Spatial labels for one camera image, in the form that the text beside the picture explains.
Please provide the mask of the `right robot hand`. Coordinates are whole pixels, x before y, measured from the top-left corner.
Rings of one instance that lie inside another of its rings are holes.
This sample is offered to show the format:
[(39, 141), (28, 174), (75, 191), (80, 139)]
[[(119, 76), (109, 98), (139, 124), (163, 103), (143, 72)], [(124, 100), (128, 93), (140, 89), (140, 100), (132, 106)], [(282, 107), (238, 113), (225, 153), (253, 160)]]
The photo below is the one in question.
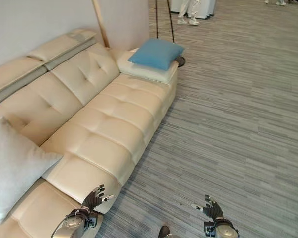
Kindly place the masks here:
[(191, 203), (191, 207), (201, 211), (207, 217), (212, 218), (213, 220), (223, 219), (224, 214), (221, 207), (218, 203), (213, 199), (212, 196), (205, 194), (205, 206), (200, 206), (195, 203)]

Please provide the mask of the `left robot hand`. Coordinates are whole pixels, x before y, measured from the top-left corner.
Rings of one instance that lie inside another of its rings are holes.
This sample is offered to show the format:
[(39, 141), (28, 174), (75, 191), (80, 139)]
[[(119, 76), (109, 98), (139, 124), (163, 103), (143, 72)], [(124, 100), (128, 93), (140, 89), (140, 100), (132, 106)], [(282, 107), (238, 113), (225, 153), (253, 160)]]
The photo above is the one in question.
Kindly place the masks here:
[(93, 210), (97, 206), (104, 202), (107, 202), (115, 197), (115, 195), (109, 195), (104, 197), (105, 185), (99, 185), (96, 187), (83, 201), (81, 207), (86, 208), (89, 211)]

